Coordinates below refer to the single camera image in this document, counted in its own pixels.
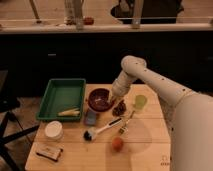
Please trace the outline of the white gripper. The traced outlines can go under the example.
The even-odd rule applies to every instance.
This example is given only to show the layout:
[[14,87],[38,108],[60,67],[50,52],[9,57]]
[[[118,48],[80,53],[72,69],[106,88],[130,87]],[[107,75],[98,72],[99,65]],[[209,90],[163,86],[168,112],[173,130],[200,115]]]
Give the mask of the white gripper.
[[109,98],[109,103],[114,103],[116,98],[124,97],[130,90],[131,84],[136,81],[136,77],[121,71],[119,76],[112,84],[112,96]]

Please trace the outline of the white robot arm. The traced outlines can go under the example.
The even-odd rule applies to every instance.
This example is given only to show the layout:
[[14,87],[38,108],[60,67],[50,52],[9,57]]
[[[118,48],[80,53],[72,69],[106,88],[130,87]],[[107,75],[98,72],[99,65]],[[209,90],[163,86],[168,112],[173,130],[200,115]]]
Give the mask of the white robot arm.
[[140,79],[174,108],[170,171],[213,171],[213,97],[148,69],[143,58],[127,55],[121,68],[112,99],[124,97]]

